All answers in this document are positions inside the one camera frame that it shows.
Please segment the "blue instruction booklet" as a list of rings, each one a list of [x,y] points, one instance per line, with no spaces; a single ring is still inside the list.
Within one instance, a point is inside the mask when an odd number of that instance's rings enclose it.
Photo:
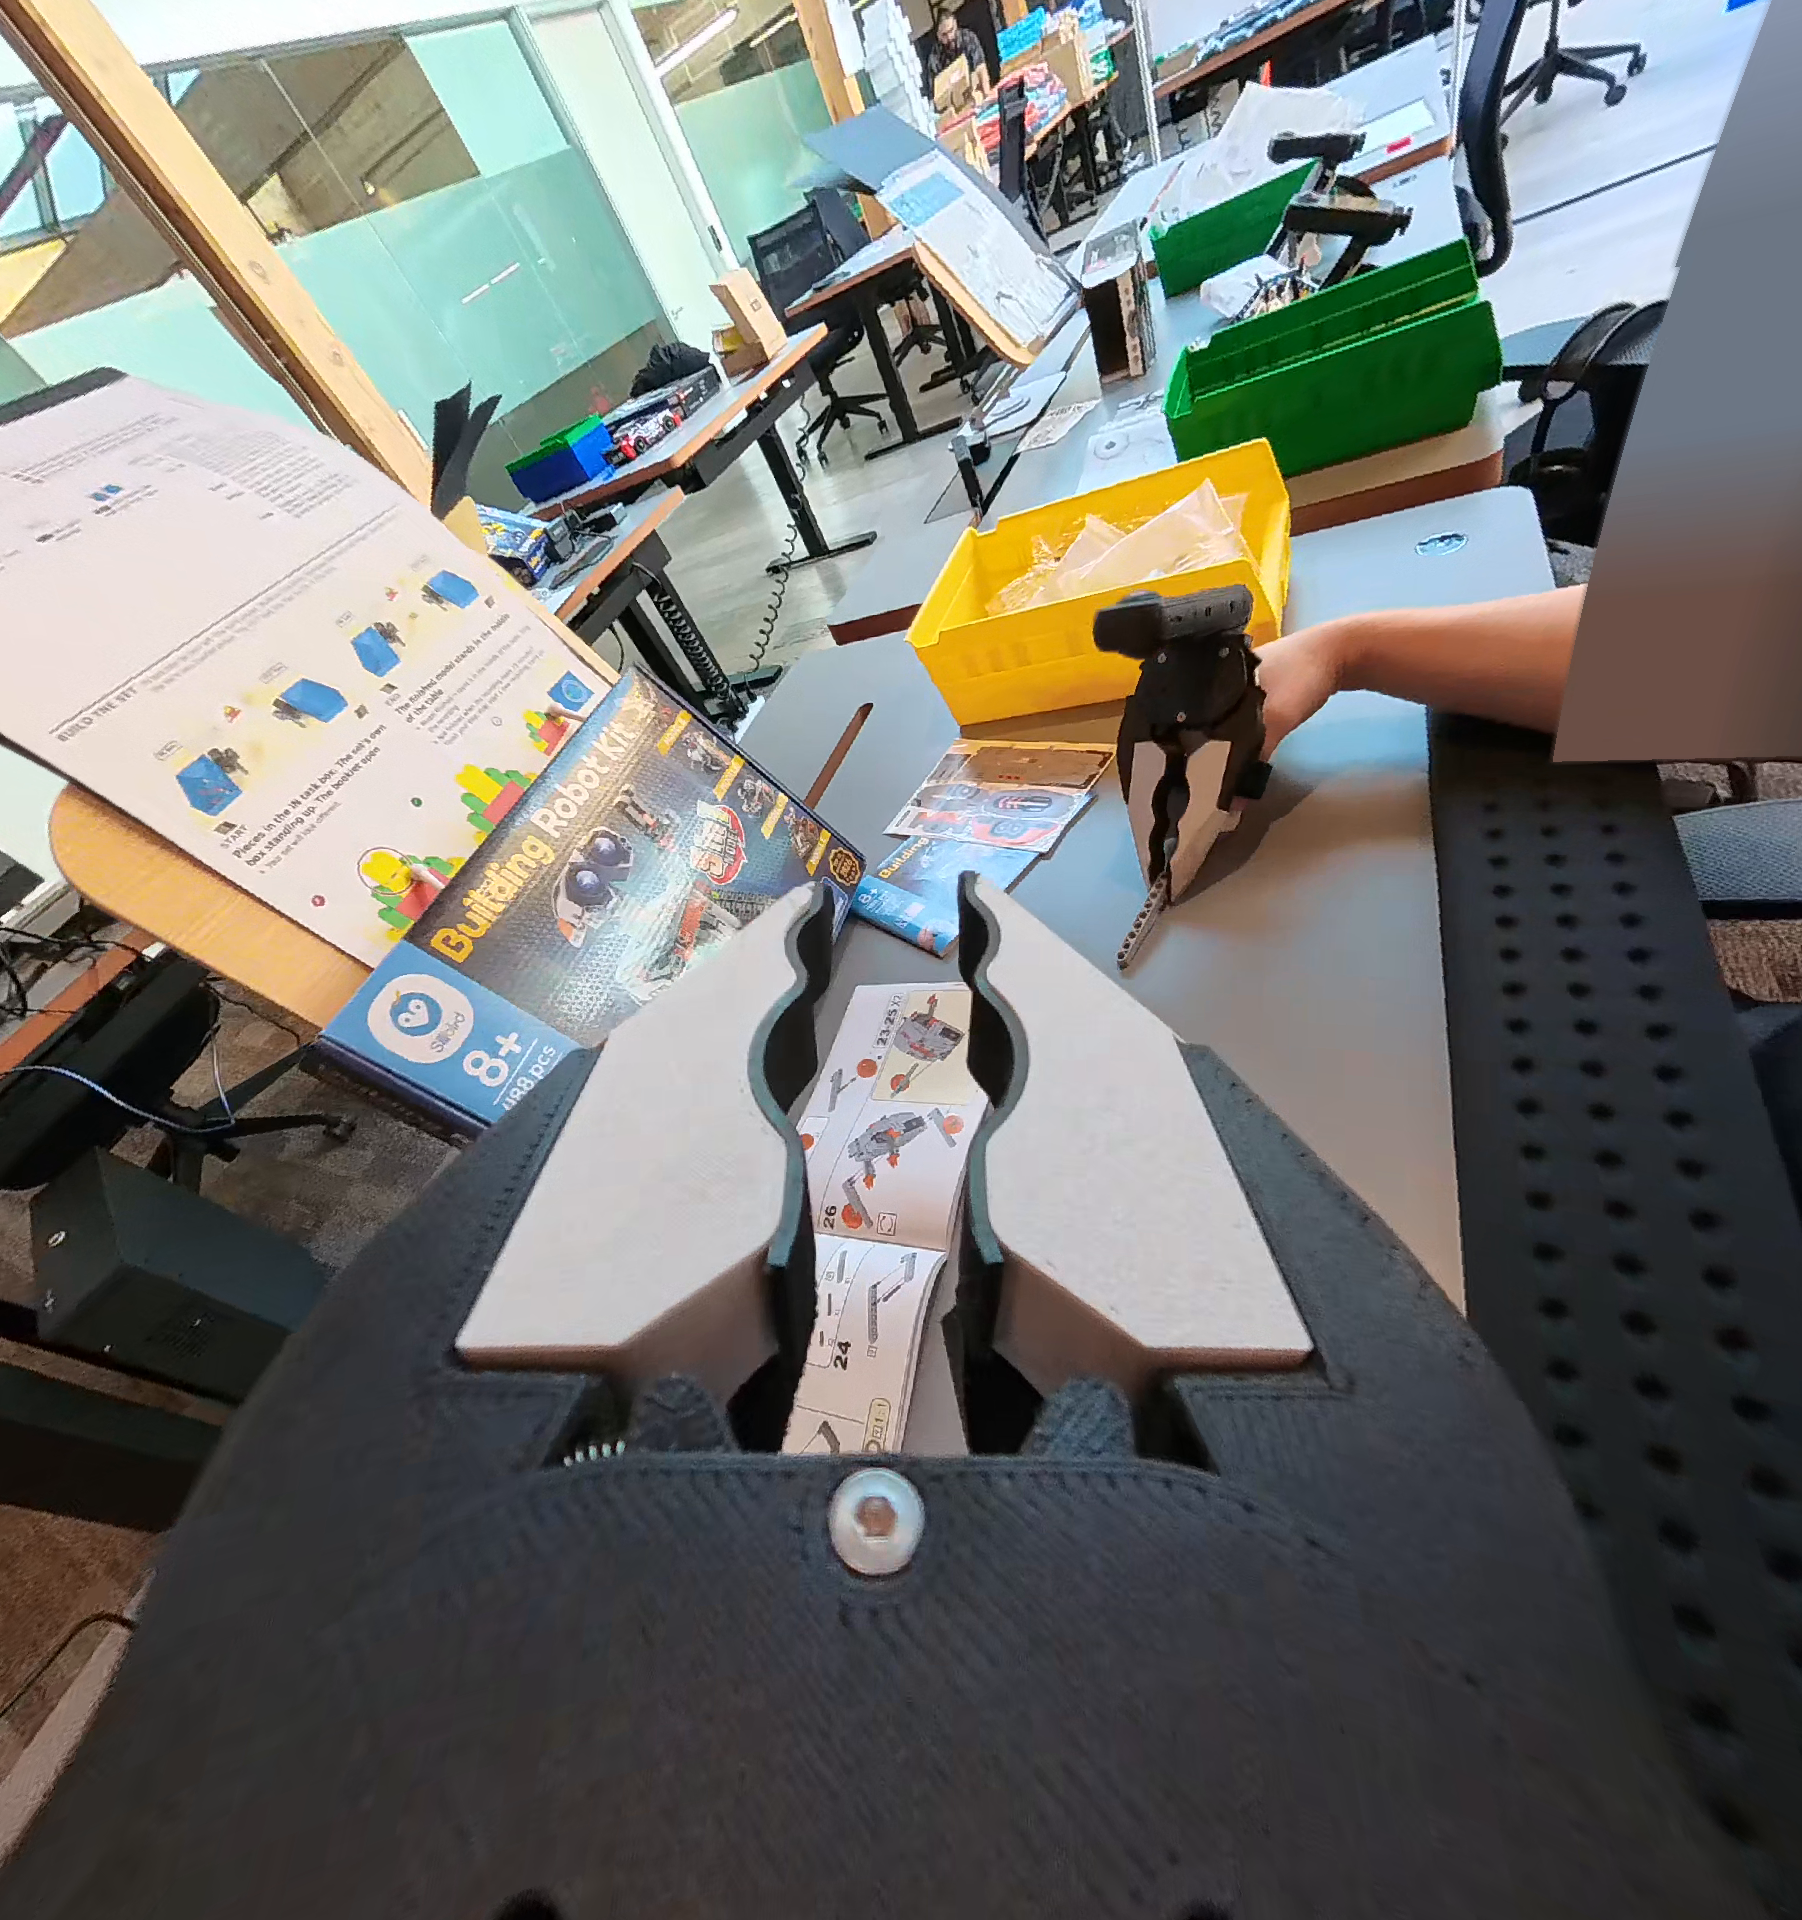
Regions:
[[[1042,860],[1034,851],[911,837],[861,877],[852,915],[911,947],[947,956],[959,939],[959,881],[978,873],[1001,890]]]

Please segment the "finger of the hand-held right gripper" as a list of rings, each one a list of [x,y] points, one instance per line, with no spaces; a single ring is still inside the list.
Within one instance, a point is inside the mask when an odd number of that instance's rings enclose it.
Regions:
[[[1164,765],[1164,880],[1181,900],[1224,831],[1235,827],[1228,780],[1237,750],[1228,737],[1174,746]]]
[[[1164,746],[1134,746],[1128,755],[1128,773],[1125,775],[1125,800],[1144,881],[1152,891],[1164,881],[1164,896],[1173,898],[1174,883],[1173,857],[1169,855],[1169,829],[1155,820],[1155,814],[1163,812],[1157,795],[1169,772],[1171,757]]]

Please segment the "large printed instruction board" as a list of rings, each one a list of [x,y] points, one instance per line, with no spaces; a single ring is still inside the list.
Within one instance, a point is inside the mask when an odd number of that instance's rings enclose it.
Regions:
[[[0,408],[0,749],[83,900],[324,1026],[613,689],[400,482],[96,372]]]

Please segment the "person's right hand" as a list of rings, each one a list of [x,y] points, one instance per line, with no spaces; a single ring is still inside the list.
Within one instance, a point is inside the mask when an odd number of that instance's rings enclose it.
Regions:
[[[1330,619],[1263,644],[1255,653],[1255,681],[1261,692],[1261,760],[1326,702],[1359,685],[1359,623]]]

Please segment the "green plastic bin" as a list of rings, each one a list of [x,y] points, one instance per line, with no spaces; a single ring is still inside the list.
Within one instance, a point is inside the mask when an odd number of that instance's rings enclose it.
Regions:
[[[1150,227],[1153,273],[1169,299],[1198,294],[1201,283],[1267,251],[1285,207],[1318,178],[1319,163],[1304,160],[1207,211]]]
[[[1454,240],[1183,350],[1163,411],[1181,461],[1266,440],[1298,476],[1466,428],[1501,351]]]

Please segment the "brown sticker sheet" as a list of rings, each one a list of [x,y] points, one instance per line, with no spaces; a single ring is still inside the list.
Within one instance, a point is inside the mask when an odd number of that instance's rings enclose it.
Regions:
[[[1110,746],[1070,742],[982,740],[966,742],[969,777],[982,786],[1092,790],[1115,758]]]

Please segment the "dark grey flat device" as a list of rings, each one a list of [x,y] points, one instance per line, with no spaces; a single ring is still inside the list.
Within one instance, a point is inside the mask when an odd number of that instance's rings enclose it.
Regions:
[[[33,1196],[29,1222],[45,1344],[222,1402],[328,1285],[282,1234],[97,1150]]]

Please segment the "small cardboard box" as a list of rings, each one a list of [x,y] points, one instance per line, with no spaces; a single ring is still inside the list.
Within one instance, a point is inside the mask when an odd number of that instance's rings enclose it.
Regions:
[[[786,350],[788,334],[782,320],[744,269],[718,279],[712,295],[721,307],[716,356],[729,379],[767,367]]]

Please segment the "blue robot kit box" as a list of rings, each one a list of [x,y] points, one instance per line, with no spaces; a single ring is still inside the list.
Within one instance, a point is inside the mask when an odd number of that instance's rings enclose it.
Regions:
[[[304,1069],[466,1140],[769,906],[861,851],[652,674],[629,667],[445,883]]]

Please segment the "white printed board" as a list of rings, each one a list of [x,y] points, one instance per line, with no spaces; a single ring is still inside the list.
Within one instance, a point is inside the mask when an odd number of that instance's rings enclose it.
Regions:
[[[896,169],[876,198],[909,231],[931,284],[1010,366],[1036,364],[1078,312],[1078,281],[945,149]]]

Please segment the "cluttered worktable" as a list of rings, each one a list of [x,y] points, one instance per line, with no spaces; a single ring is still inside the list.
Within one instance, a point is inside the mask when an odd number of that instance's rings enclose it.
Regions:
[[[843,561],[876,544],[876,532],[843,540],[823,536],[794,459],[776,431],[797,399],[818,385],[808,358],[822,344],[822,327],[797,334],[767,367],[721,385],[714,397],[703,397],[680,424],[631,461],[532,511],[544,521],[560,521],[572,513],[623,509],[612,534],[548,575],[538,592],[556,617],[583,640],[621,628],[655,678],[719,723],[741,723],[750,697],[769,690],[778,670],[750,667],[741,679],[731,679],[704,636],[695,633],[682,646],[663,640],[649,622],[649,611],[675,611],[680,628],[688,626],[692,615],[669,583],[669,551],[662,531],[688,492],[704,492],[747,450],[756,447],[790,511],[798,544],[797,556],[769,559],[772,575],[786,577],[797,566]]]

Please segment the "white orange sticker sheet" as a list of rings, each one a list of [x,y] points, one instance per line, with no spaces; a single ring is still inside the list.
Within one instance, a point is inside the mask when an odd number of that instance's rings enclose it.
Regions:
[[[887,825],[894,837],[936,837],[1045,855],[1090,807],[1092,790],[975,783],[966,742],[959,740]]]

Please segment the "open instruction booklet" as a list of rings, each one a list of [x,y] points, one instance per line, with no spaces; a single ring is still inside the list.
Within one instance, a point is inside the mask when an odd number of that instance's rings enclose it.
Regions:
[[[782,1452],[896,1452],[930,1309],[987,1115],[962,983],[856,989],[797,1131],[814,1228],[814,1324]]]

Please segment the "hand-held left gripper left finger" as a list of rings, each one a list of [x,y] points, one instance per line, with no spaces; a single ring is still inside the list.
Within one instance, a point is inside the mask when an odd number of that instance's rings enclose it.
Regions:
[[[794,887],[594,1053],[455,1336],[477,1370],[688,1378],[779,1452],[814,1330],[798,1101],[834,906]]]

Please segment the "yellow plastic bin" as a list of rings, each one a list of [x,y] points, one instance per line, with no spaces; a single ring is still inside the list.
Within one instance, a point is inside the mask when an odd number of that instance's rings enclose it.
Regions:
[[[1100,650],[1133,590],[1248,588],[1250,640],[1278,636],[1290,499],[1267,440],[1226,447],[969,531],[909,628],[962,725],[1125,701],[1140,665]]]

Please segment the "black office chair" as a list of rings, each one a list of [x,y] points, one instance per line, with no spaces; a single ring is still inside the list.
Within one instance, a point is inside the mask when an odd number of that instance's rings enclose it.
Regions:
[[[807,298],[818,283],[843,259],[827,224],[827,217],[813,196],[807,198],[801,213],[750,235],[748,251],[755,279],[776,318],[790,334],[797,330],[797,322],[790,318],[792,305]],[[814,367],[814,382],[823,396],[823,406],[818,419],[808,419],[797,434],[797,452],[811,452],[822,463],[826,463],[829,434],[849,426],[850,419],[873,419],[881,437],[890,431],[890,422],[884,417],[878,397],[854,392],[839,396],[834,385],[843,359],[865,342],[862,322],[852,310],[843,310],[831,320],[823,320],[823,324],[826,342],[808,358],[808,366]]]
[[[1548,31],[1540,57],[1512,75],[1527,2],[1481,2],[1474,37],[1460,71],[1457,92],[1457,215],[1474,251],[1476,275],[1501,270],[1513,249],[1512,187],[1508,172],[1508,121],[1524,104],[1545,104],[1557,84],[1579,79],[1604,92],[1607,107],[1620,104],[1627,84],[1637,79],[1648,57],[1637,41],[1570,45],[1561,41],[1561,2],[1548,6]]]
[[[1508,486],[1537,499],[1543,534],[1595,546],[1620,458],[1653,359],[1667,299],[1615,301],[1582,320],[1526,328],[1502,342],[1505,380],[1537,403]]]

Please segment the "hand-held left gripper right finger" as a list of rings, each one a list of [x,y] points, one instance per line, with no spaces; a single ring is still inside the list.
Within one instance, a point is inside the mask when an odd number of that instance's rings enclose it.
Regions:
[[[986,1117],[959,1201],[959,1406],[1013,1452],[1100,1380],[1285,1376],[1315,1356],[1174,1028],[1031,911],[959,883],[969,1069]]]

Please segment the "person's right forearm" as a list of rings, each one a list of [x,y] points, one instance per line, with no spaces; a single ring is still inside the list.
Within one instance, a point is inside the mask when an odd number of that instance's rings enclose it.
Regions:
[[[1362,614],[1344,622],[1337,679],[1442,712],[1552,731],[1585,588],[1490,602]]]

